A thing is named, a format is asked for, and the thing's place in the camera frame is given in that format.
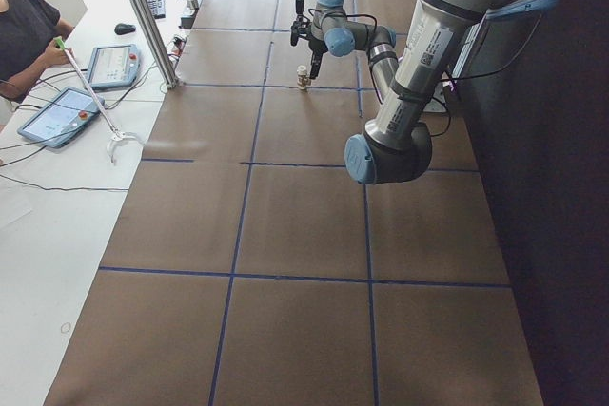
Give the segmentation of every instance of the person's hand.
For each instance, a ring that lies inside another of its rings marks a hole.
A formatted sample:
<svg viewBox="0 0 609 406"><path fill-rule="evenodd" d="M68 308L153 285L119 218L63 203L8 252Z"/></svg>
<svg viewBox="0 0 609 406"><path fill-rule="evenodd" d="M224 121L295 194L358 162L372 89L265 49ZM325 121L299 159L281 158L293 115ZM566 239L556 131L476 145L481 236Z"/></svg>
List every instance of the person's hand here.
<svg viewBox="0 0 609 406"><path fill-rule="evenodd" d="M68 48L68 52L72 53L72 48ZM47 45L47 48L40 56L42 61L47 67L61 66L63 64L69 64L68 56L57 47L55 40L51 40Z"/></svg>

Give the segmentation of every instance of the black computer mouse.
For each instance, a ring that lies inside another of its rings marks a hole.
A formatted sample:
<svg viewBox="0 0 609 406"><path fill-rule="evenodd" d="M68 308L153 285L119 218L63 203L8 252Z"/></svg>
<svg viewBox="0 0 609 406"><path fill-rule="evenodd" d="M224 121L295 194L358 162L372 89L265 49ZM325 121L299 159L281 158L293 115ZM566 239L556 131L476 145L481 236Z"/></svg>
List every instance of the black computer mouse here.
<svg viewBox="0 0 609 406"><path fill-rule="evenodd" d="M135 31L135 26L132 24L118 23L114 28L114 33L117 35L125 35Z"/></svg>

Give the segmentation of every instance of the white reacher grabber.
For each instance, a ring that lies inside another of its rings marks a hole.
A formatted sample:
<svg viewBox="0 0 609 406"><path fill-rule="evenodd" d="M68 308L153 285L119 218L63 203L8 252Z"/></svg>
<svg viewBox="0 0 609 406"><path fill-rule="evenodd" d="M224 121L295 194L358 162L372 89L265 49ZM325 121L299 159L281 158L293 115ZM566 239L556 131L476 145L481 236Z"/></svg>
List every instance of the white reacher grabber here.
<svg viewBox="0 0 609 406"><path fill-rule="evenodd" d="M100 102L99 98L97 97L97 94L95 93L95 91L93 90L91 85L88 83L87 78L85 77L83 72L80 71L80 68L78 68L78 64L76 64L76 61L74 61L74 58L72 57L70 52L66 49L66 44L64 43L62 38L56 37L55 43L57 43L57 46L66 54L66 56L68 56L68 60L71 63L72 67L74 68L74 71L76 71L76 74L78 75L80 80L83 82L83 86L85 87L85 89L87 90L89 95L92 97L93 101L97 105L97 108L99 109L99 112L102 113L102 116L104 116L104 119L108 123L108 126L110 127L110 130L112 131L112 137L110 138L110 142L106 146L106 152L108 153L108 155L110 157L110 161L113 164L116 164L116 161L114 160L114 150L116 149L117 145L119 145L123 141L128 141L128 140L135 140L140 145L144 145L144 142L136 133L124 132L124 131L120 130L112 122L112 120L108 116L108 112L104 108L104 105Z"/></svg>

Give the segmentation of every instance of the metal pole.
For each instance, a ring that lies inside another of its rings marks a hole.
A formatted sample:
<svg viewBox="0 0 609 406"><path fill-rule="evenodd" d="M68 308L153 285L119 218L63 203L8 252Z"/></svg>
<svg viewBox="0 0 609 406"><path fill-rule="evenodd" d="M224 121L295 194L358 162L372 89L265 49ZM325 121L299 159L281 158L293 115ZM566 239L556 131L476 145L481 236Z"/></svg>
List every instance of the metal pole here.
<svg viewBox="0 0 609 406"><path fill-rule="evenodd" d="M144 31L144 35L146 36L146 40L148 42L148 45L150 46L150 50L152 51L154 60L156 61L157 65L159 66L159 69L161 70L161 74L163 75L163 79L167 84L167 88L174 88L178 83L178 77L175 74L171 61L169 61L165 44L163 43L163 39L161 38L161 34L159 33L158 28L156 27L154 17L150 12L150 8L148 7L147 1L129 1L133 6L135 15Z"/></svg>

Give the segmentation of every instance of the green tip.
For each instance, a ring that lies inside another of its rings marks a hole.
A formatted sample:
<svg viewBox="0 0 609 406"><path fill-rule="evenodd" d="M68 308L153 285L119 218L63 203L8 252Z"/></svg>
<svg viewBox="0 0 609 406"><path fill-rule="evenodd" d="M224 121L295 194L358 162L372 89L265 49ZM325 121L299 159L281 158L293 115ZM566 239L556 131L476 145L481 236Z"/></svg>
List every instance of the green tip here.
<svg viewBox="0 0 609 406"><path fill-rule="evenodd" d="M64 43L61 37L55 37L55 43L62 51L66 50L66 44Z"/></svg>

